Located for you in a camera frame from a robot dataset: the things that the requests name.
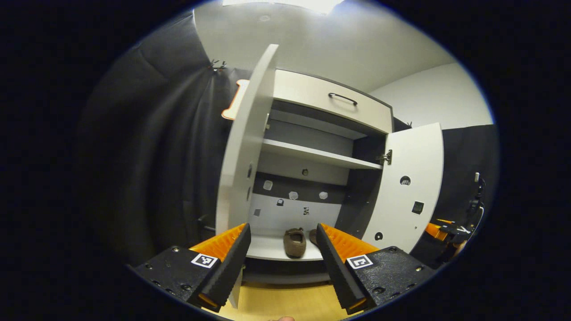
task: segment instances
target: drawer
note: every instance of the drawer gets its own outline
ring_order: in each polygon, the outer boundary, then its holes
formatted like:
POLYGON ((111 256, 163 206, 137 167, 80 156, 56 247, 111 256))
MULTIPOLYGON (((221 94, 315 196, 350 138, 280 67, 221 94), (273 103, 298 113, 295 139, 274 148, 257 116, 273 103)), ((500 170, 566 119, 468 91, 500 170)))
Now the drawer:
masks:
POLYGON ((312 76, 276 70, 274 99, 312 107, 348 118, 383 133, 392 133, 391 109, 354 90, 312 76), (329 96, 335 93, 348 99, 329 96))

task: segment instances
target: brown slipper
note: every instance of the brown slipper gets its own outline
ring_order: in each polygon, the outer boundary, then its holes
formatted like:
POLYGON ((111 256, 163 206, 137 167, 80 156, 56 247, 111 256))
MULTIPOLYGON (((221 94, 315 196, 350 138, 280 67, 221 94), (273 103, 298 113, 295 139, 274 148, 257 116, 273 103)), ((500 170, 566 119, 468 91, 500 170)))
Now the brown slipper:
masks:
POLYGON ((284 234, 285 253, 294 258, 301 258, 305 253, 305 235, 303 229, 292 228, 284 234))
POLYGON ((309 240, 311 241, 311 243, 313 243, 313 244, 315 244, 315 246, 317 246, 317 229, 316 228, 309 231, 309 240))

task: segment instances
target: square sticker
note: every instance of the square sticker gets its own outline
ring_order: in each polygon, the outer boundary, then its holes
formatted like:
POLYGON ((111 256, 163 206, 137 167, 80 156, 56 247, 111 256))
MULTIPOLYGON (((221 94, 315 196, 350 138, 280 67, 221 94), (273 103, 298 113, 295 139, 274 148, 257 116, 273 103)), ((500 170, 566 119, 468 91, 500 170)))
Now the square sticker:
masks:
POLYGON ((216 263, 216 260, 218 260, 218 258, 215 258, 214 256, 199 254, 192 260, 192 264, 196 264, 205 268, 211 268, 214 263, 216 263))
POLYGON ((366 255, 359 255, 359 256, 354 256, 352 258, 347 258, 347 261, 349 261, 349 265, 353 268, 353 270, 373 265, 373 262, 371 262, 371 260, 369 260, 369 258, 367 258, 366 255))

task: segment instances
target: ceiling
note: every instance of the ceiling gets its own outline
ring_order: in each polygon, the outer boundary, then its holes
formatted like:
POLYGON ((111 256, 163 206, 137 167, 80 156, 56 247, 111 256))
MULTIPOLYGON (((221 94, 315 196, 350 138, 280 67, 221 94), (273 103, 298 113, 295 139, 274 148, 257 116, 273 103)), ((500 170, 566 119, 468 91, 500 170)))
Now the ceiling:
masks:
POLYGON ((371 92, 400 78, 455 62, 440 45, 388 9, 347 0, 328 15, 296 6, 211 1, 195 8, 210 59, 253 69, 270 43, 278 68, 318 75, 371 92))

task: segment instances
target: metal handle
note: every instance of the metal handle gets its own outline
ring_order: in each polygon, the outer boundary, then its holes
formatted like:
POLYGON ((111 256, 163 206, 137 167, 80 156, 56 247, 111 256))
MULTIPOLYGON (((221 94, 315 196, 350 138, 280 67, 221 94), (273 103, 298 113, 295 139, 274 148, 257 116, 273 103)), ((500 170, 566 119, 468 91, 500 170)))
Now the metal handle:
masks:
POLYGON ((328 94, 328 96, 329 96, 330 98, 331 98, 331 97, 333 97, 333 96, 337 96, 337 97, 345 98, 345 99, 347 99, 348 101, 352 101, 354 106, 357 106, 357 102, 356 102, 356 101, 354 101, 354 100, 353 100, 353 99, 351 99, 351 98, 347 98, 347 97, 345 97, 345 96, 341 96, 341 95, 339 95, 339 94, 335 94, 335 93, 329 93, 329 94, 328 94))

